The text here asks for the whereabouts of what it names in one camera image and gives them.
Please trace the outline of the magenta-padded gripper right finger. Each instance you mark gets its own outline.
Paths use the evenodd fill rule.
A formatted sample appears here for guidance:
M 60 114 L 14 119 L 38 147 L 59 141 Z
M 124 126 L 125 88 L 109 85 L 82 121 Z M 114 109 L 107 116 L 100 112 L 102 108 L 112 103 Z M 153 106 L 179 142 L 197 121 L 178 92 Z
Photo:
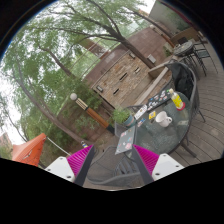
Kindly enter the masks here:
M 133 145 L 132 154 L 144 184 L 147 185 L 183 169 L 183 166 L 168 154 L 156 154 L 138 145 Z

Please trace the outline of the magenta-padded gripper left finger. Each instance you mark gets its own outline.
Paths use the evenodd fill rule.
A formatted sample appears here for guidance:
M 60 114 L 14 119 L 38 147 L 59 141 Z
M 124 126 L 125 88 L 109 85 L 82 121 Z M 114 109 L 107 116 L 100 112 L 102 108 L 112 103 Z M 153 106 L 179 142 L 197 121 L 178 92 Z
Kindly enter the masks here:
M 60 156 L 46 168 L 46 171 L 82 186 L 92 162 L 94 150 L 94 146 L 90 145 L 68 157 Z

